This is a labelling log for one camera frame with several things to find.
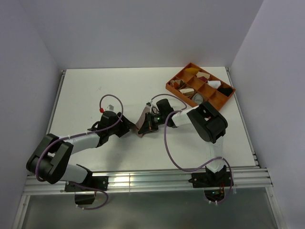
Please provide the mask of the beige sock with red stripes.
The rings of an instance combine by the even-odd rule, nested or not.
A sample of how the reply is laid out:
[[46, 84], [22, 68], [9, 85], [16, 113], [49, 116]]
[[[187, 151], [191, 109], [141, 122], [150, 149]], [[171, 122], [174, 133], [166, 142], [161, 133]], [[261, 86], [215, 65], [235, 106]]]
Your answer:
[[144, 124], [144, 121], [145, 121], [145, 114], [148, 113], [150, 111], [150, 107], [148, 106], [145, 106], [145, 108], [143, 109], [140, 117], [139, 117], [139, 120], [136, 122], [136, 127], [137, 127], [137, 130], [136, 130], [136, 134], [138, 135], [138, 137], [142, 138], [143, 137], [143, 134], [139, 134], [139, 130], [140, 128], [142, 127], [142, 125]]

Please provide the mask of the grey sock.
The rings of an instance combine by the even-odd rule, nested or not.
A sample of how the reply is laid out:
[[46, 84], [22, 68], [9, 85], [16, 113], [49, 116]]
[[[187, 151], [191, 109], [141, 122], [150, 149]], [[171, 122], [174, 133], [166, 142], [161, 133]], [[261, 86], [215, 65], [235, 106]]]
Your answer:
[[204, 102], [204, 98], [199, 93], [196, 93], [192, 97], [192, 101], [195, 102], [197, 105], [200, 105], [201, 103]]

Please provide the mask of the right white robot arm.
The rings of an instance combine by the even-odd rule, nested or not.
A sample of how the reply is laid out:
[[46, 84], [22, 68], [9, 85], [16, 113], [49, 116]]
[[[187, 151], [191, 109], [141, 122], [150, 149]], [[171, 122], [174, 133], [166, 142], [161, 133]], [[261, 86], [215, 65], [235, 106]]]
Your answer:
[[[144, 135], [155, 132], [160, 125], [164, 125], [163, 139], [167, 155], [176, 168], [185, 172], [194, 172], [203, 167], [206, 171], [207, 183], [217, 186], [223, 179], [221, 172], [225, 171], [229, 164], [223, 157], [223, 141], [227, 120], [209, 102], [203, 102], [193, 108], [175, 111], [168, 99], [161, 99], [156, 103], [157, 113], [153, 112], [152, 102], [146, 105], [149, 111], [144, 113], [143, 121], [138, 121], [137, 134]], [[193, 125], [199, 137], [209, 146], [208, 161], [203, 165], [186, 169], [180, 167], [170, 154], [167, 145], [167, 127], [178, 128], [182, 125]]]

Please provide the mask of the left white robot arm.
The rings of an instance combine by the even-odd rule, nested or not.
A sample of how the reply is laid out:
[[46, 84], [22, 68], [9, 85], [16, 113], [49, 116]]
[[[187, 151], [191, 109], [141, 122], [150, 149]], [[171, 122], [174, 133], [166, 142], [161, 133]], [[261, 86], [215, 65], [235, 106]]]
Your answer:
[[50, 184], [71, 181], [81, 190], [88, 190], [93, 184], [92, 171], [80, 165], [69, 164], [71, 155], [98, 148], [104, 145], [110, 136], [122, 137], [134, 127], [135, 124], [120, 112], [105, 111], [100, 121], [95, 122], [85, 133], [75, 137], [45, 135], [30, 156], [26, 169]]

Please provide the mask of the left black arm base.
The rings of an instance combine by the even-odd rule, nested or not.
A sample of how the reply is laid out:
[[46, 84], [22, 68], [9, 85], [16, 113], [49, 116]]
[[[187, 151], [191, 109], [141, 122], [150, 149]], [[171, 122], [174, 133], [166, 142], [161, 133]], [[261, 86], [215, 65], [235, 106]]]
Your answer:
[[[108, 176], [92, 176], [80, 184], [66, 181], [64, 191], [74, 193], [76, 207], [83, 210], [95, 210], [104, 207], [109, 200], [109, 195], [106, 193], [108, 181]], [[99, 206], [93, 207], [92, 204], [98, 192], [104, 194], [105, 200]]]

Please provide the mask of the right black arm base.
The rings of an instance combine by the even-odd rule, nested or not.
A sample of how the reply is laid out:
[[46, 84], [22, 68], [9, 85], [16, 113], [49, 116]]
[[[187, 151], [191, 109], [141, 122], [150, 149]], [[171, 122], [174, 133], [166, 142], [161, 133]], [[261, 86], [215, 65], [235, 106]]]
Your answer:
[[206, 169], [203, 173], [192, 173], [191, 178], [188, 180], [193, 188], [213, 188], [205, 190], [205, 197], [211, 202], [219, 202], [225, 198], [225, 187], [233, 187], [233, 179], [231, 173], [224, 170], [213, 173]]

